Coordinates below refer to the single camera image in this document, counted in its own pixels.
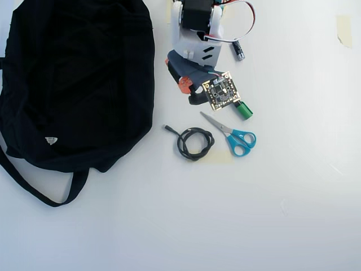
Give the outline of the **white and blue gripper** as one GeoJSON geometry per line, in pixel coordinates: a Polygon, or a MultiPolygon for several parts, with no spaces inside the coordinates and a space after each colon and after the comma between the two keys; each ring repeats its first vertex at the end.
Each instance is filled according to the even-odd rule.
{"type": "Polygon", "coordinates": [[[215,67],[222,44],[201,38],[201,32],[183,28],[171,30],[173,49],[167,55],[166,65],[183,94],[190,94],[192,85],[199,88],[221,74],[215,67]]]}

